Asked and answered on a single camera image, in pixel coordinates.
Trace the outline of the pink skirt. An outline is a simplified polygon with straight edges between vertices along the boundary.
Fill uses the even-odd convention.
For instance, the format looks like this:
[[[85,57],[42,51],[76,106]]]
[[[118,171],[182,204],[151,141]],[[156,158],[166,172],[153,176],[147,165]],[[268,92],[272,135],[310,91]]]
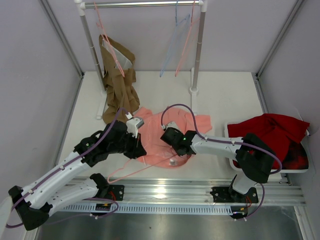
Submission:
[[[186,164],[191,158],[188,155],[178,156],[171,146],[161,140],[164,133],[161,120],[166,125],[169,122],[177,124],[182,133],[194,131],[192,114],[178,107],[172,107],[161,118],[162,113],[153,113],[150,109],[141,107],[135,114],[144,121],[144,125],[138,130],[141,134],[141,143],[146,151],[145,156],[137,160],[144,165],[154,165],[159,168],[178,168]]]

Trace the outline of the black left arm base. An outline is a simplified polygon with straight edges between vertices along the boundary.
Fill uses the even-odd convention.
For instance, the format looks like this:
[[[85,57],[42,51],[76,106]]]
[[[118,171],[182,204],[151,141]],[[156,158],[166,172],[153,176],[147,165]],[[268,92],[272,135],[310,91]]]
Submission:
[[[99,199],[108,199],[113,201],[123,201],[125,186],[109,184],[107,180],[102,177],[96,180],[98,192],[95,195]]]

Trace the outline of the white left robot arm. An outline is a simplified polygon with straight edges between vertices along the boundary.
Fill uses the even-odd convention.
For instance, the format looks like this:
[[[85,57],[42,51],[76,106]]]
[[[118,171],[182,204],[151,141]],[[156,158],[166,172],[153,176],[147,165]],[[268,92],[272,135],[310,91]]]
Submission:
[[[121,190],[122,185],[112,187],[100,173],[92,174],[77,185],[65,185],[111,154],[123,154],[129,159],[146,155],[139,133],[143,124],[140,117],[109,123],[104,130],[83,138],[62,163],[35,182],[24,187],[13,186],[8,194],[21,225],[27,231],[34,230],[57,211],[82,200],[102,200],[109,205],[121,200],[123,194],[116,191]]]

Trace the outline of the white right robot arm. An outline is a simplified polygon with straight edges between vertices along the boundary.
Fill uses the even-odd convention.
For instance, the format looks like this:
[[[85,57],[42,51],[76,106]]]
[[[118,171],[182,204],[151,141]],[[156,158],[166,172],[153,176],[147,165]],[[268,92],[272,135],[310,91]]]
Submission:
[[[188,130],[182,133],[174,127],[166,127],[160,139],[171,146],[178,156],[215,155],[236,161],[242,173],[236,175],[228,189],[228,196],[239,202],[255,184],[265,184],[273,173],[275,153],[255,134],[225,138],[204,136]]]

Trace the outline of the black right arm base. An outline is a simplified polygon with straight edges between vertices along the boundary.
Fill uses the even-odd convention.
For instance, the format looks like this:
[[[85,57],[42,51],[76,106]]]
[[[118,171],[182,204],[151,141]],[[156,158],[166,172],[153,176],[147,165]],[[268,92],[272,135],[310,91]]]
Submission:
[[[259,198],[256,183],[243,173],[236,174],[229,186],[213,186],[210,194],[214,203],[237,204],[231,206],[231,218],[234,221],[247,221],[249,208],[252,204],[258,204]]]

